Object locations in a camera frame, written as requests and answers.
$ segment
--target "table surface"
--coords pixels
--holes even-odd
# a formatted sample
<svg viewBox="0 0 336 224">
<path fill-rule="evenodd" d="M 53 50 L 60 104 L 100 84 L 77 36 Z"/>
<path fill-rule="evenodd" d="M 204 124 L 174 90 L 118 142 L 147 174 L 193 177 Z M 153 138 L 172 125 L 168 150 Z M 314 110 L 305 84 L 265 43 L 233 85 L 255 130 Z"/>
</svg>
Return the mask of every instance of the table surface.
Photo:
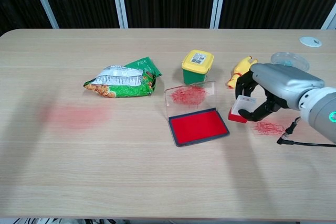
<svg viewBox="0 0 336 224">
<path fill-rule="evenodd" d="M 309 48 L 301 36 L 323 45 Z M 176 147 L 163 92 L 183 84 L 192 49 L 215 55 L 218 110 L 231 135 Z M 280 146 L 266 124 L 227 120 L 225 87 L 251 55 L 291 51 L 336 86 L 334 30 L 20 29 L 0 38 L 0 216 L 336 220 L 333 148 Z M 151 96 L 103 98 L 83 88 L 108 65 L 149 56 L 163 73 Z M 254 97 L 265 99 L 261 88 Z M 328 143 L 300 123 L 292 139 Z"/>
</svg>

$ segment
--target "black cable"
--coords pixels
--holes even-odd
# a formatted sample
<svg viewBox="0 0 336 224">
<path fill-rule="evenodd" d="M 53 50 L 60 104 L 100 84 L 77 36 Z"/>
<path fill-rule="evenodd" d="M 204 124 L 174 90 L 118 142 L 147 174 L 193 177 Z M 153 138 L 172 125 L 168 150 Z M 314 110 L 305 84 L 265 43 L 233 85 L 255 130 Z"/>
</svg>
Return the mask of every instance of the black cable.
<svg viewBox="0 0 336 224">
<path fill-rule="evenodd" d="M 295 142 L 292 140 L 287 140 L 288 135 L 293 133 L 295 127 L 298 125 L 298 122 L 300 120 L 301 120 L 301 117 L 295 118 L 294 122 L 292 122 L 292 124 L 285 130 L 284 134 L 278 139 L 277 144 L 336 147 L 336 145 L 334 144 L 312 144 L 312 143 L 302 143 L 302 142 Z"/>
</svg>

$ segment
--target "red scribble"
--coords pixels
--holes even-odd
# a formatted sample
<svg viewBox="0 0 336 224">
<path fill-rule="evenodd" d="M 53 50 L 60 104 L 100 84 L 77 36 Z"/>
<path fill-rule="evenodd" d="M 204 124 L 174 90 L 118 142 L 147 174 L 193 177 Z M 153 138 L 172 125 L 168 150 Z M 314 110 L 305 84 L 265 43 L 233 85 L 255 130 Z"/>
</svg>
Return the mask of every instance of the red scribble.
<svg viewBox="0 0 336 224">
<path fill-rule="evenodd" d="M 40 112 L 40 120 L 43 123 L 73 130 L 91 128 L 107 119 L 107 109 L 96 106 L 91 108 L 83 106 L 47 106 Z"/>
<path fill-rule="evenodd" d="M 171 96 L 177 104 L 199 105 L 205 100 L 206 91 L 199 86 L 180 87 Z"/>
<path fill-rule="evenodd" d="M 258 122 L 254 129 L 261 135 L 278 135 L 285 132 L 282 125 L 266 122 Z"/>
</svg>

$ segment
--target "robotic hand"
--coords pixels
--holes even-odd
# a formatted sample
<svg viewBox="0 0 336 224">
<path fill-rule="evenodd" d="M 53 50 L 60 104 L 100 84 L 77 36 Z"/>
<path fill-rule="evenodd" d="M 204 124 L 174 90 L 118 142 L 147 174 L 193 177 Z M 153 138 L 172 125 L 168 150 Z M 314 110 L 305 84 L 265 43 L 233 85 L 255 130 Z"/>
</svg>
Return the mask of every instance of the robotic hand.
<svg viewBox="0 0 336 224">
<path fill-rule="evenodd" d="M 239 110 L 242 117 L 260 121 L 280 108 L 299 110 L 304 121 L 336 143 L 336 88 L 325 88 L 323 80 L 295 67 L 257 63 L 238 78 L 236 98 L 249 97 L 258 84 L 266 101 L 254 112 Z"/>
</svg>

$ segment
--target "rubber chicken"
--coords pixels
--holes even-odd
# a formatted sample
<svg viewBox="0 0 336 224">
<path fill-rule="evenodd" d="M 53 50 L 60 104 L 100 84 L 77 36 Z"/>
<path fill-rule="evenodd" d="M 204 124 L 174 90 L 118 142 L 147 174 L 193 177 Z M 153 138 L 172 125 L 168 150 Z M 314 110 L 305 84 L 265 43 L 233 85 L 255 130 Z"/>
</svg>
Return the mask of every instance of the rubber chicken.
<svg viewBox="0 0 336 224">
<path fill-rule="evenodd" d="M 234 89 L 236 87 L 237 79 L 245 74 L 248 70 L 250 70 L 250 67 L 257 63 L 258 60 L 255 59 L 254 61 L 250 62 L 252 59 L 252 56 L 248 56 L 240 61 L 240 63 L 237 64 L 237 66 L 233 70 L 233 74 L 231 79 L 227 82 L 227 87 L 229 89 Z"/>
</svg>

